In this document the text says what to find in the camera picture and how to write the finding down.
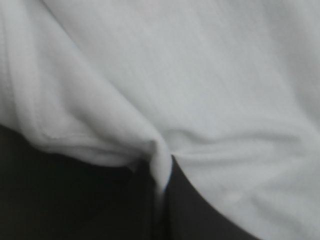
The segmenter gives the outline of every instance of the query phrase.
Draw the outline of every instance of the white t-shirt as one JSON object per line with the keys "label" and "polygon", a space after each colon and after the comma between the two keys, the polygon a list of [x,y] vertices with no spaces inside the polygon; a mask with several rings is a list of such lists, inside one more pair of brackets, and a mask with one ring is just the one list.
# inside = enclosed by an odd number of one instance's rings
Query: white t-shirt
{"label": "white t-shirt", "polygon": [[263,240],[320,239],[320,1],[0,0],[0,124],[103,166],[174,155]]}

